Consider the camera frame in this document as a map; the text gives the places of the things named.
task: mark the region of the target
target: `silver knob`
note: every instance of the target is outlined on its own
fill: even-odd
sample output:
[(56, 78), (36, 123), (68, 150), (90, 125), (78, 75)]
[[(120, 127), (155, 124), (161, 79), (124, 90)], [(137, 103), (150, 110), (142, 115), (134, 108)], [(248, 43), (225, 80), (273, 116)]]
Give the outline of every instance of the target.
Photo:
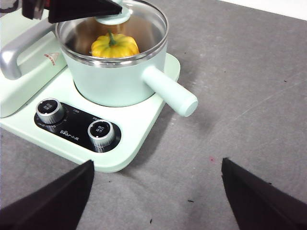
[(47, 98), (38, 103), (36, 113), (45, 124), (54, 124), (63, 119), (65, 110), (57, 99)]
[(110, 145), (115, 138), (112, 124), (103, 119), (92, 122), (87, 129), (87, 133), (91, 142), (100, 148)]

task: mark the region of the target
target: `black control panel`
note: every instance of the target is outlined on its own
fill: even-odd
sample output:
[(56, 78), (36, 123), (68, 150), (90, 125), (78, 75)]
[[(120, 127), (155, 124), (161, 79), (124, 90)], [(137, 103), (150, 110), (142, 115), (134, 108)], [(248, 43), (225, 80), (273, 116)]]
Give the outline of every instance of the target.
[[(46, 120), (47, 116), (55, 116), (55, 112), (59, 110), (63, 112), (57, 119)], [(116, 124), (52, 98), (45, 99), (37, 105), (34, 122), (39, 128), (94, 152), (110, 151), (121, 139), (121, 131)], [(107, 145), (96, 145), (96, 140), (93, 141), (92, 138), (108, 138)]]

